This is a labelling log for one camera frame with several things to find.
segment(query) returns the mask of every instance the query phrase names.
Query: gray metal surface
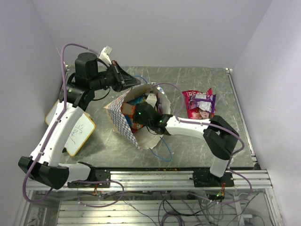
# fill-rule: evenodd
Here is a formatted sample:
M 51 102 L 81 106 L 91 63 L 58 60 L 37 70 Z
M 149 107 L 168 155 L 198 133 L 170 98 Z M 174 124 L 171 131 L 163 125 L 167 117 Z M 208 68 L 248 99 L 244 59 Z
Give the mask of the gray metal surface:
M 252 184 L 253 189 L 272 188 L 268 172 L 266 170 L 240 170 L 238 173 L 245 176 Z M 111 172 L 111 180 L 119 181 L 125 191 L 179 191 L 194 190 L 200 191 L 203 188 L 194 187 L 192 171 L 135 171 L 135 172 Z M 226 190 L 249 189 L 249 184 L 242 177 L 233 174 L 234 187 L 226 187 Z M 46 191 L 49 187 L 29 180 L 27 189 Z M 206 187 L 206 190 L 219 190 L 218 187 Z M 93 191 L 94 188 L 68 188 L 63 186 L 59 191 Z M 121 191 L 118 184 L 111 183 L 109 188 L 98 188 L 99 191 Z
M 131 75 L 142 75 L 148 81 L 170 82 L 176 84 L 182 91 L 207 91 L 212 88 L 217 94 L 216 114 L 222 116 L 242 137 L 246 148 L 238 153 L 231 164 L 232 167 L 252 167 L 251 151 L 244 130 L 242 118 L 238 110 L 231 82 L 225 69 L 203 67 L 124 67 Z M 181 106 L 180 93 L 171 86 L 163 85 L 171 101 L 171 113 Z M 96 97 L 102 97 L 106 91 L 96 92 Z M 155 157 L 150 150 L 139 150 L 126 138 L 112 131 L 103 109 L 120 93 L 111 91 L 102 101 L 91 102 L 87 112 L 91 114 L 96 129 L 83 145 L 78 154 L 70 157 L 64 153 L 62 163 L 83 161 L 100 167 L 210 167 L 213 155 L 204 139 L 186 136 L 164 136 L 173 154 L 171 162 L 164 162 Z M 179 116 L 187 117 L 186 109 Z M 165 145 L 160 141 L 154 152 L 163 158 L 169 158 Z

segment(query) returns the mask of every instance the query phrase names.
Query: whiteboard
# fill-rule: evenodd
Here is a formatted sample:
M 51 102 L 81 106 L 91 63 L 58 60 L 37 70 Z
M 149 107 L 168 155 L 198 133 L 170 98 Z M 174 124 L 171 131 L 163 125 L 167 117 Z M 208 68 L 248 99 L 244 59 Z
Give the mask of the whiteboard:
M 47 125 L 50 124 L 53 116 L 55 115 L 57 103 L 58 100 L 45 117 L 45 122 Z M 71 133 L 65 144 L 68 154 L 70 156 L 75 156 L 94 130 L 94 122 L 89 118 L 89 115 L 84 112 L 71 130 Z

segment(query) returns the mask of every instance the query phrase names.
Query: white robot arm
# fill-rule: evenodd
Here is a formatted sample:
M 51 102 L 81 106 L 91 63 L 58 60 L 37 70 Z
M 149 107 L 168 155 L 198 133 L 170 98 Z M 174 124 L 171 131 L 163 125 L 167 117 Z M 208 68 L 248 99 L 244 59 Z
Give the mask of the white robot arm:
M 67 142 L 72 128 L 86 110 L 90 101 L 95 97 L 94 91 L 98 89 L 113 88 L 119 92 L 140 84 L 140 81 L 123 71 L 116 61 L 110 61 L 111 48 L 104 48 L 99 58 L 93 53 L 82 53 L 75 61 L 75 73 L 70 76 L 67 83 L 66 111 L 58 121 L 42 156 L 34 165 L 30 178 L 54 189 L 60 189 L 66 182 L 77 180 L 99 181 L 95 177 L 95 167 L 86 163 L 60 164 L 62 150 Z M 101 61 L 108 68 L 105 72 L 98 72 L 97 61 Z M 33 161 L 40 153 L 41 146 L 50 128 L 57 121 L 63 110 L 63 92 L 60 94 L 55 115 L 30 157 L 21 157 L 19 167 L 27 173 Z M 211 120 L 181 119 L 170 114 L 160 115 L 154 109 L 154 103 L 142 102 L 135 108 L 134 122 L 147 125 L 157 134 L 186 135 L 204 137 L 209 145 L 214 160 L 210 167 L 210 177 L 221 178 L 229 163 L 237 139 L 223 130 L 218 130 L 203 123 L 211 123 L 238 133 L 220 116 Z

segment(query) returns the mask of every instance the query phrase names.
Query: white wall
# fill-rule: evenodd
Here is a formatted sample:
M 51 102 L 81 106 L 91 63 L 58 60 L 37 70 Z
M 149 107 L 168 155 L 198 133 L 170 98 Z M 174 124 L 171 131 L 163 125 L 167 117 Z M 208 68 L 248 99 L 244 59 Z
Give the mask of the white wall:
M 300 225 L 301 2 L 274 0 L 234 67 L 254 151 L 267 168 L 286 225 Z
M 121 65 L 233 68 L 271 0 L 33 0 L 58 48 L 113 47 Z M 80 53 L 66 52 L 73 64 Z
M 20 157 L 46 130 L 57 98 L 59 55 L 30 0 L 0 4 L 0 225 L 13 225 L 22 197 Z

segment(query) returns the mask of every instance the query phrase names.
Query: floor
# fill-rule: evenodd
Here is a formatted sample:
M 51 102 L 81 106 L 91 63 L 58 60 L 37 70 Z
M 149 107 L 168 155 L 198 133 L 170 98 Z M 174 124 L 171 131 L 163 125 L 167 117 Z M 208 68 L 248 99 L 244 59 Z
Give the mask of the floor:
M 182 91 L 198 90 L 206 92 L 212 88 L 216 94 L 216 115 L 223 117 L 242 137 L 246 147 L 234 156 L 232 167 L 253 167 L 250 147 L 247 142 L 243 122 L 239 114 L 231 82 L 225 69 L 204 67 L 123 67 L 131 75 L 143 76 L 151 82 L 170 82 Z M 163 85 L 163 90 L 171 102 L 171 113 L 181 106 L 180 93 L 171 86 Z M 96 98 L 106 91 L 97 91 Z M 164 136 L 172 153 L 171 162 L 155 157 L 150 150 L 139 150 L 129 140 L 113 132 L 104 110 L 109 102 L 120 95 L 111 93 L 102 101 L 91 102 L 86 112 L 91 114 L 96 129 L 74 157 L 64 153 L 61 163 L 83 161 L 98 167 L 210 167 L 213 155 L 204 139 L 186 136 Z M 182 109 L 180 117 L 187 117 Z M 169 153 L 160 141 L 153 149 L 155 153 L 168 159 Z

